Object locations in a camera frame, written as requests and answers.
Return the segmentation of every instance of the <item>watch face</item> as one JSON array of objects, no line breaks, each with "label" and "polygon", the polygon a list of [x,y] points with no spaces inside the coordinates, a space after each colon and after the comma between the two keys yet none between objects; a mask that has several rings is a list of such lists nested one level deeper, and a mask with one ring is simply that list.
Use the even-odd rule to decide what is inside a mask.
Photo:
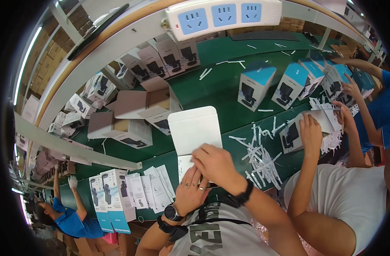
[{"label": "watch face", "polygon": [[165,207],[164,214],[165,214],[165,217],[167,217],[167,219],[169,219],[169,220],[174,219],[175,218],[175,208],[172,205],[168,205],[167,207]]}]

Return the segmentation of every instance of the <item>hand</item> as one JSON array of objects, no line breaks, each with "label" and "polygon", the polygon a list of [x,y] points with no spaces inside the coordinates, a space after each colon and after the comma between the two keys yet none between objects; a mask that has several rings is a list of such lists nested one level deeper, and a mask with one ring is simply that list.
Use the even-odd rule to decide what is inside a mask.
[{"label": "hand", "polygon": [[192,152],[192,156],[194,165],[211,182],[223,187],[234,196],[245,191],[247,181],[236,171],[232,156],[228,151],[203,144]]},{"label": "hand", "polygon": [[340,101],[332,101],[331,104],[340,108],[340,113],[334,111],[334,115],[337,115],[339,124],[344,125],[344,131],[347,133],[356,132],[357,127],[355,125],[354,117],[351,115],[350,109]]},{"label": "hand", "polygon": [[361,100],[363,98],[363,95],[361,95],[360,88],[358,88],[358,85],[351,79],[351,77],[348,76],[348,74],[344,73],[346,78],[349,80],[350,84],[347,84],[345,82],[342,82],[341,85],[343,86],[343,93],[351,95],[356,101]]},{"label": "hand", "polygon": [[326,58],[331,60],[331,62],[334,64],[343,64],[343,65],[346,65],[347,62],[350,60],[348,58],[341,58],[333,55],[327,55]]},{"label": "hand", "polygon": [[77,178],[74,175],[69,177],[69,186],[71,189],[77,188]]},{"label": "hand", "polygon": [[209,182],[205,177],[198,186],[200,178],[201,171],[194,165],[188,169],[182,178],[182,182],[178,185],[173,204],[179,216],[185,217],[188,213],[201,206],[208,196],[209,191],[211,191],[210,189],[205,189]]},{"label": "hand", "polygon": [[299,120],[301,142],[304,156],[319,158],[323,133],[321,126],[310,114],[303,113],[303,120]]}]

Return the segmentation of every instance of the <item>electrical socket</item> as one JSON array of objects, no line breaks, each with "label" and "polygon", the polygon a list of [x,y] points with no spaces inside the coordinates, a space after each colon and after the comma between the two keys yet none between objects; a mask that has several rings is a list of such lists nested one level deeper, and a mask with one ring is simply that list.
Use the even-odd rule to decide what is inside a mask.
[{"label": "electrical socket", "polygon": [[262,17],[262,4],[242,4],[241,10],[242,23],[260,22],[260,19]]},{"label": "electrical socket", "polygon": [[208,29],[208,19],[204,8],[180,13],[178,20],[184,35]]},{"label": "electrical socket", "polygon": [[215,27],[236,24],[236,4],[214,5],[211,11]]}]

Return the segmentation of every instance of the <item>green workbench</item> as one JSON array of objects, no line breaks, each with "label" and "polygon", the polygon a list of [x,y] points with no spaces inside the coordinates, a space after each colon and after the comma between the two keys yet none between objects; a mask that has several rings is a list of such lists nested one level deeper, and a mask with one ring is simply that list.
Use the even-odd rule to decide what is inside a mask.
[{"label": "green workbench", "polygon": [[[308,50],[314,49],[302,34],[295,33],[295,35],[300,41],[232,41],[230,37],[224,37],[198,43],[197,48],[201,65],[193,68],[190,72],[168,80],[184,109],[209,105],[217,109],[223,147],[231,153],[237,171],[243,176],[246,170],[252,170],[247,160],[241,161],[241,158],[247,153],[246,148],[237,141],[229,139],[228,136],[243,137],[247,138],[247,141],[251,141],[253,135],[251,127],[253,126],[253,122],[255,125],[259,125],[261,129],[271,131],[274,116],[277,118],[276,126],[279,126],[286,120],[293,119],[301,111],[310,109],[308,99],[302,101],[296,100],[292,108],[287,111],[271,100],[276,89],[275,85],[280,81],[287,65],[291,61],[297,62],[298,59],[305,58]],[[287,48],[279,48],[275,43],[285,45]],[[327,44],[338,44],[338,41],[329,39]],[[294,50],[296,52],[291,56],[280,52],[284,51],[290,54]],[[223,63],[215,65],[215,63],[226,60],[245,60],[244,65],[247,66],[257,59],[269,60],[268,63],[277,68],[272,82],[274,86],[269,89],[265,99],[258,107],[258,109],[273,109],[273,112],[252,112],[237,102],[240,73],[244,70],[240,64]],[[205,68],[212,68],[212,71],[203,80],[199,81],[199,76]],[[322,91],[321,87],[317,88],[312,97],[321,98],[320,91]],[[80,128],[72,139],[93,147],[95,151],[104,153],[101,145],[104,139],[88,140],[87,129],[87,127]],[[267,137],[262,141],[262,145],[272,157],[275,157],[282,151],[279,132],[277,132],[274,140]],[[175,189],[178,185],[177,155],[172,138],[171,136],[164,135],[155,128],[152,128],[152,137],[154,145],[139,150],[126,146],[118,141],[107,139],[105,142],[106,153],[107,155],[133,162],[142,161],[143,168],[136,171],[141,174],[151,166],[158,167],[165,164]],[[282,154],[276,161],[276,163],[280,164],[276,165],[280,178],[285,180],[293,175],[300,169],[302,161],[303,151],[289,153],[287,155]],[[78,190],[85,203],[88,215],[91,217],[95,217],[95,212],[90,195],[88,177],[98,175],[100,172],[110,169],[111,167],[98,164],[93,164],[92,166],[76,164],[76,177],[79,179]],[[62,184],[60,191],[63,204],[75,208],[75,200],[66,184],[67,181],[63,179],[60,183]],[[270,189],[271,187],[273,187],[271,183],[266,183],[266,187],[263,190]],[[137,216],[142,216],[145,220],[154,220],[158,215],[154,214],[152,209],[136,210],[136,213]]]}]

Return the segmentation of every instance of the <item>black mat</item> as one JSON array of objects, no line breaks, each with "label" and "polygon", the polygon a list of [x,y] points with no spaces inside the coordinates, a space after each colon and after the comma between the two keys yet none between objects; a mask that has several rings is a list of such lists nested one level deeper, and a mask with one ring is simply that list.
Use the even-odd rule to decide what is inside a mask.
[{"label": "black mat", "polygon": [[289,41],[300,41],[295,37],[293,33],[283,31],[256,31],[250,33],[242,33],[239,35],[230,36],[233,41],[241,40],[289,40]]}]

